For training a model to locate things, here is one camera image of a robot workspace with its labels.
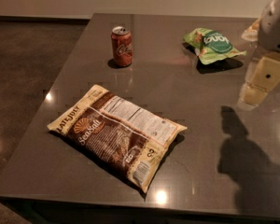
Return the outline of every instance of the green bag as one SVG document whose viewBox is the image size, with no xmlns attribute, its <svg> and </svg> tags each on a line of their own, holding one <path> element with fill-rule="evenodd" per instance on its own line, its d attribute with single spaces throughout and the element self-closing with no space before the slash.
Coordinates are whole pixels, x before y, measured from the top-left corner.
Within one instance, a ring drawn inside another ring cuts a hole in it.
<svg viewBox="0 0 280 224">
<path fill-rule="evenodd" d="M 210 64 L 238 55 L 246 55 L 239 51 L 221 33 L 205 28 L 196 28 L 184 36 L 184 41 L 195 48 L 195 53 L 203 64 Z"/>
</svg>

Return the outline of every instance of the floor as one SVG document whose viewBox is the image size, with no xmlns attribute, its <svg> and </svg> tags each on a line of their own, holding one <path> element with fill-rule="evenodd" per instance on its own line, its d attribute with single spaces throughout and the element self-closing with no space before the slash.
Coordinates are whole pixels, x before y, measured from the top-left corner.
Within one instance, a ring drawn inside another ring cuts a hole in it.
<svg viewBox="0 0 280 224">
<path fill-rule="evenodd" d="M 87 23 L 0 18 L 0 174 Z M 0 204 L 3 223 L 29 222 Z"/>
</svg>

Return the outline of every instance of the brown snack package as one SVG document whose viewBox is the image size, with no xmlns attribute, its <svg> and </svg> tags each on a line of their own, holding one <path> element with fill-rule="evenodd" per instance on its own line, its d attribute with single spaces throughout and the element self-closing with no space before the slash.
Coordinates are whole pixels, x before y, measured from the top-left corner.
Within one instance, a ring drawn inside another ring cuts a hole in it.
<svg viewBox="0 0 280 224">
<path fill-rule="evenodd" d="M 98 85 L 48 128 L 84 147 L 144 193 L 170 144 L 187 129 Z"/>
</svg>

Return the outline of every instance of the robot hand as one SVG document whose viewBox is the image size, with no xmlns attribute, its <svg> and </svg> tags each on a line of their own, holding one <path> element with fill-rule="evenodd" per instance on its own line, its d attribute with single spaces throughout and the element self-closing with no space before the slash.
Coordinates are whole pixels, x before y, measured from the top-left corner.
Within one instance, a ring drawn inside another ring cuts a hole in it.
<svg viewBox="0 0 280 224">
<path fill-rule="evenodd" d="M 243 110 L 257 107 L 280 82 L 280 0 L 273 0 L 261 18 L 244 31 L 242 38 L 258 41 L 268 52 L 255 53 L 245 75 L 238 106 Z"/>
</svg>

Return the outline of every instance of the soda can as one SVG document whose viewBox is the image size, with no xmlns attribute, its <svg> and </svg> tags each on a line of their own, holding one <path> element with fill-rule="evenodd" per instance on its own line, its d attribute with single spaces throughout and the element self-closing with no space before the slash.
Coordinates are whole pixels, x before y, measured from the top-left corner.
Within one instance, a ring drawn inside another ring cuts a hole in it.
<svg viewBox="0 0 280 224">
<path fill-rule="evenodd" d="M 111 40 L 114 62 L 121 67 L 132 64 L 133 47 L 131 32 L 123 26 L 114 27 Z"/>
</svg>

